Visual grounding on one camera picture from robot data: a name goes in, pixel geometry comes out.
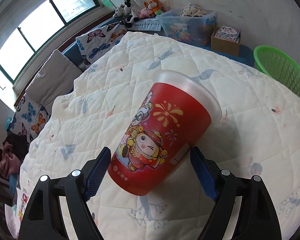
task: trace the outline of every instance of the red cup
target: red cup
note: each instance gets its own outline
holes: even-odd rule
[[[204,86],[176,71],[157,72],[112,156],[110,177],[124,190],[146,195],[220,118],[220,105]]]

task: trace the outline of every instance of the pink plush toy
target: pink plush toy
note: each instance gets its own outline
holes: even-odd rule
[[[153,10],[150,10],[148,7],[143,8],[142,10],[138,11],[140,13],[139,18],[143,19],[143,18],[151,18],[151,17],[155,17],[155,14],[153,12]]]

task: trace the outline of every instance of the cardboard box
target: cardboard box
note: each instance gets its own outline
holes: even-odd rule
[[[214,35],[219,28],[220,27],[215,28],[213,34],[211,35],[211,50],[239,57],[241,37],[239,38],[238,42],[231,42],[215,38]]]

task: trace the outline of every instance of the white quilt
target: white quilt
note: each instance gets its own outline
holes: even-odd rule
[[[67,176],[104,146],[113,153],[161,69],[195,78],[217,98],[222,118],[198,147],[236,176],[261,175],[283,239],[290,238],[300,225],[300,99],[249,66],[157,35],[127,33],[74,81],[73,93],[55,100],[51,119],[22,165],[21,187],[31,193],[43,174]],[[105,240],[195,240],[213,204],[189,155],[147,196],[127,193],[106,174],[88,202]],[[76,239],[64,199],[61,206],[69,237]],[[231,238],[235,221],[225,239]]]

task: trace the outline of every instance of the window pane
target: window pane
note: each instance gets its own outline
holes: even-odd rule
[[[37,9],[35,9],[19,25],[22,33],[35,50],[38,50],[63,26],[64,23],[50,4],[49,0],[45,1]]]
[[[84,11],[94,7],[93,0],[52,0],[66,22],[71,21]]]
[[[0,49],[0,65],[15,79],[33,54],[33,50],[16,29]]]

